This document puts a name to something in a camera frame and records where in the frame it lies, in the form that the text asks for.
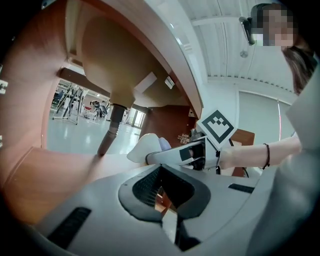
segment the gray floor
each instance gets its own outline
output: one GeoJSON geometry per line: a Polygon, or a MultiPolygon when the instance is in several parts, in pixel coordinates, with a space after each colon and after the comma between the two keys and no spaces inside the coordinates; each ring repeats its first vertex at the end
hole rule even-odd
{"type": "MultiPolygon", "coordinates": [[[[52,151],[76,154],[96,154],[98,147],[109,129],[110,122],[102,118],[93,121],[82,116],[78,125],[52,119],[54,112],[50,111],[47,131],[47,148],[52,151]]],[[[118,135],[113,141],[107,154],[127,154],[139,140],[141,130],[121,124],[118,135]]]]}

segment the glass door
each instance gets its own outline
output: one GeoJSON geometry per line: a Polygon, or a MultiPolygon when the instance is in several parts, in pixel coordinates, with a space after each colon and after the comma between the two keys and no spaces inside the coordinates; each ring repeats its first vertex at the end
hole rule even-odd
{"type": "Polygon", "coordinates": [[[140,111],[136,111],[135,119],[133,122],[133,127],[141,129],[142,124],[144,123],[146,114],[140,111]]]}
{"type": "Polygon", "coordinates": [[[130,125],[132,127],[141,129],[142,125],[144,123],[145,120],[145,113],[142,113],[141,111],[138,111],[134,108],[131,108],[130,113],[128,115],[128,118],[126,120],[126,124],[130,125]]]}

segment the black grille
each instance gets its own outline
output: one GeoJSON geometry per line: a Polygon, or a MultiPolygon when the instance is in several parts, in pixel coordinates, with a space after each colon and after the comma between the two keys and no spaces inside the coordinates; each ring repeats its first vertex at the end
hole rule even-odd
{"type": "Polygon", "coordinates": [[[188,201],[195,192],[190,183],[165,168],[158,168],[140,179],[134,184],[132,192],[141,202],[155,207],[156,197],[161,187],[176,208],[188,201]]]}
{"type": "Polygon", "coordinates": [[[91,210],[84,207],[74,209],[69,216],[47,237],[57,246],[67,249],[91,210]]]}
{"type": "Polygon", "coordinates": [[[246,193],[249,193],[249,194],[251,194],[255,189],[252,186],[244,186],[244,185],[235,184],[235,183],[230,184],[228,188],[233,189],[233,190],[246,192],[246,193]]]}

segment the white wall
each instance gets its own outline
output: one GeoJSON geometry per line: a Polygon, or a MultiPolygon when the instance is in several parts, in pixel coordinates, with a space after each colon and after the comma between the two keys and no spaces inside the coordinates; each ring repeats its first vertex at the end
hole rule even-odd
{"type": "MultiPolygon", "coordinates": [[[[286,111],[290,106],[279,103],[281,115],[281,139],[294,132],[286,111]]],[[[239,129],[255,133],[254,144],[276,142],[280,138],[278,102],[255,94],[239,93],[239,129]]]]}
{"type": "Polygon", "coordinates": [[[208,83],[201,89],[204,116],[213,109],[218,108],[230,123],[238,128],[239,123],[239,91],[234,84],[208,83]]]}

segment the black bracelet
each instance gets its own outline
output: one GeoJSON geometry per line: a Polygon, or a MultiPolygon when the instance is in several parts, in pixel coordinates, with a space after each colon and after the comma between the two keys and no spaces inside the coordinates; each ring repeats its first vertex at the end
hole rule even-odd
{"type": "Polygon", "coordinates": [[[262,168],[262,170],[264,170],[267,166],[268,167],[270,166],[270,148],[269,148],[269,145],[266,144],[266,143],[263,143],[263,145],[266,145],[266,150],[268,152],[268,157],[266,158],[266,163],[265,163],[264,167],[262,168]]]}

